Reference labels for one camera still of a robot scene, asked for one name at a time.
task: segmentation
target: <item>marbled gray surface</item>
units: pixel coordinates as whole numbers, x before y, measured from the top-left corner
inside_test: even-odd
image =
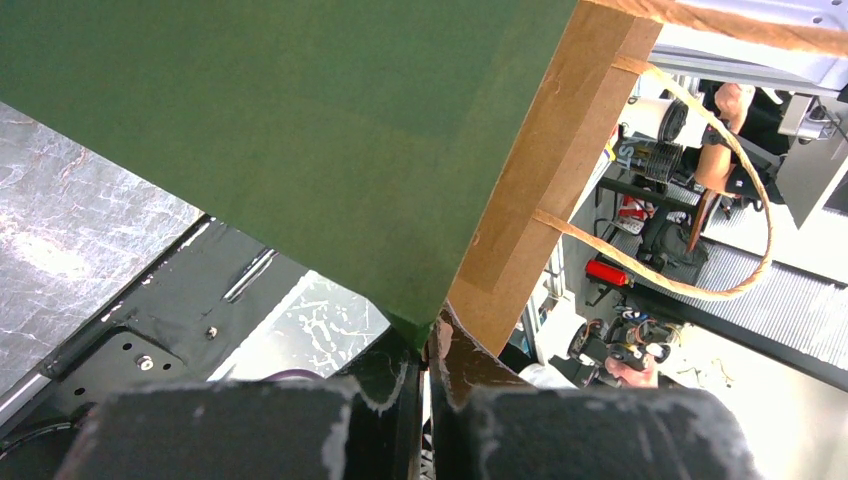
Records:
[[[0,104],[0,394],[200,215]]]
[[[212,379],[257,380],[293,368],[327,377],[388,328],[371,302],[310,271]]]

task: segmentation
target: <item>screw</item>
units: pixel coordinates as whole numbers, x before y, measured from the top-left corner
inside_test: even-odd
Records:
[[[142,372],[146,372],[153,368],[153,359],[150,358],[150,355],[141,355],[135,359],[135,364],[138,365],[138,368],[140,368]]]

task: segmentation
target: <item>black t-shirt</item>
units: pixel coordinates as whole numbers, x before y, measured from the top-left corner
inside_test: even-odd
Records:
[[[715,104],[715,94],[723,85],[722,82],[702,80],[700,90],[706,94],[704,107],[718,116],[721,112]],[[777,128],[783,120],[780,105],[774,103],[762,90],[757,89],[754,100],[748,109],[748,118],[739,132],[739,136],[749,140],[774,155],[783,155],[789,151],[789,137],[777,133]],[[683,152],[681,169],[689,175],[695,173],[698,168],[698,159],[701,156],[700,148],[687,148]],[[739,158],[734,153],[733,163],[738,163]]]

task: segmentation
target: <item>person's hand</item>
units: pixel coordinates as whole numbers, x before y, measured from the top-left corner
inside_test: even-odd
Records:
[[[635,388],[657,388],[659,385],[659,371],[657,361],[653,355],[648,354],[645,358],[645,369],[641,372],[633,370],[618,360],[607,358],[604,362],[607,371],[613,377],[621,380],[621,384]]]
[[[748,108],[754,101],[756,87],[725,83],[715,94],[716,106],[721,110],[721,118],[730,121],[730,129],[739,133],[745,119],[748,118]]]

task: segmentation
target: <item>hand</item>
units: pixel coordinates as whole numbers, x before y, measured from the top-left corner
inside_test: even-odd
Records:
[[[621,384],[624,386],[634,388],[657,388],[659,385],[659,371],[657,371],[657,361],[654,359],[653,355],[647,355],[645,357],[645,369],[641,372],[633,370],[627,365],[612,358],[607,358],[604,362],[604,366],[613,377],[621,380]]]
[[[748,108],[754,101],[756,87],[725,83],[715,94],[716,106],[721,110],[721,118],[730,121],[731,130],[739,133],[745,119],[748,118]]]

